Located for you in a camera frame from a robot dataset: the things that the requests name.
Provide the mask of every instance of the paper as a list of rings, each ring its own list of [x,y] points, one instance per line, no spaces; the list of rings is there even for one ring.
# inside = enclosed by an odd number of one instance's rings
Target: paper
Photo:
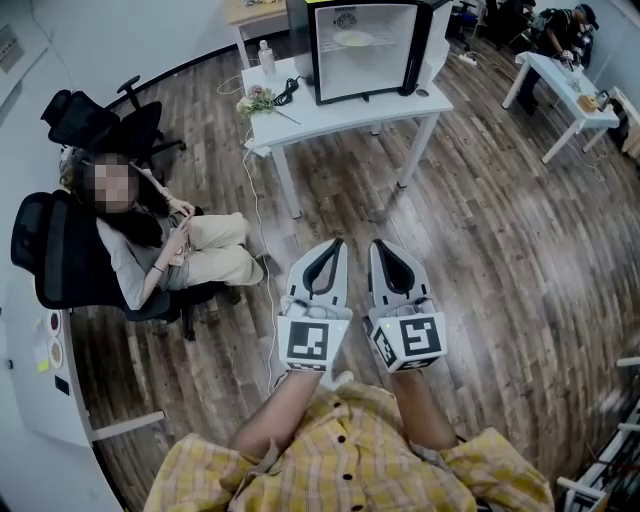
[[[46,341],[36,343],[35,354],[38,373],[46,372],[49,369],[49,348]]]

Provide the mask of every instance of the small table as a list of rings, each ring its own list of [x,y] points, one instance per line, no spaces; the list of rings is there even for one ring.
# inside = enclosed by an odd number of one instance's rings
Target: small table
[[[287,15],[287,4],[285,0],[278,0],[270,4],[245,5],[244,0],[227,0],[227,23],[233,29],[233,36],[238,45],[242,67],[249,69],[249,57],[244,46],[244,36],[242,27],[251,23],[256,23],[270,18],[277,18]]]
[[[268,79],[265,78],[260,66],[242,72],[245,91],[252,85],[261,85],[271,88],[276,94],[284,90],[287,78],[297,76],[298,72],[295,69],[293,59],[276,61],[276,75]],[[251,117],[255,145],[257,147],[271,147],[280,183],[284,189],[289,211],[294,219],[300,217],[301,210],[284,154],[283,147],[285,145],[358,126],[377,125],[381,122],[420,117],[422,121],[418,133],[413,140],[398,178],[398,185],[404,188],[411,180],[418,161],[424,153],[440,112],[453,110],[453,105],[433,84],[428,89],[429,95],[427,97],[421,97],[415,93],[403,97],[391,92],[372,94],[369,103],[363,99],[350,99],[318,106],[313,91],[303,80],[298,83],[300,87],[293,93],[293,102],[279,107],[278,110],[300,124],[276,113],[255,114]],[[375,128],[372,128],[372,133],[375,134]]]
[[[620,123],[618,116],[609,106],[604,112],[596,110],[595,112],[585,112],[578,105],[578,97],[582,94],[595,96],[597,89],[582,73],[579,76],[580,92],[574,91],[569,86],[569,75],[561,69],[562,64],[559,61],[538,55],[537,53],[526,52],[522,54],[524,62],[520,68],[520,72],[516,77],[511,89],[507,93],[507,97],[502,103],[503,108],[509,108],[516,94],[520,91],[524,77],[529,69],[535,69],[542,79],[549,84],[549,87],[558,95],[558,99],[562,100],[567,106],[575,121],[569,126],[562,136],[558,139],[553,147],[542,157],[543,163],[549,160],[564,146],[567,141],[574,135],[580,133],[584,128],[597,128],[598,133],[584,146],[583,152],[587,152],[602,137],[609,128],[616,128]]]

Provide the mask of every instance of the plaid shirt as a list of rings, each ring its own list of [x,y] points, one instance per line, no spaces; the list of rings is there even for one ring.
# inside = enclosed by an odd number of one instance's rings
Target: plaid shirt
[[[319,390],[295,438],[262,461],[195,434],[167,455],[145,512],[553,510],[549,485],[494,429],[450,450],[410,445],[393,395]]]

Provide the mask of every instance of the parquet floor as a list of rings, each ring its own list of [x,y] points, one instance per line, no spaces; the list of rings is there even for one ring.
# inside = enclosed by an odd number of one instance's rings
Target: parquet floor
[[[362,128],[286,148],[304,210],[297,221],[272,161],[247,164],[269,251],[285,271],[323,240],[349,244],[356,318],[340,366],[384,383],[358,321],[369,307],[365,257],[376,237],[402,245],[424,263],[446,314],[449,354],[427,378],[456,430],[471,437],[496,427],[553,481],[575,474],[588,460],[585,442],[598,448],[618,421],[627,376],[615,361],[639,346],[640,182],[607,137],[587,155],[576,151],[586,140],[578,137],[544,166],[540,157],[568,126],[549,105],[555,98],[539,86],[533,117],[516,104],[503,110],[513,55],[472,44],[485,59],[472,68],[449,58],[437,83],[455,110],[440,117],[404,191],[396,169],[413,120],[384,125],[377,137]],[[286,38],[273,46],[287,56]],[[241,94],[216,93],[239,70],[228,52],[150,87],[141,102],[162,101],[162,129],[188,144],[156,159],[174,195],[211,213],[241,211],[257,227],[241,163],[249,128],[235,113]],[[285,280],[272,282],[276,300]],[[238,306],[199,307],[195,343],[179,323],[131,324],[109,308],[77,310],[73,329],[94,427],[167,415],[97,443],[132,510],[142,509],[173,443],[192,431],[223,442],[265,398],[273,330],[264,283]]]

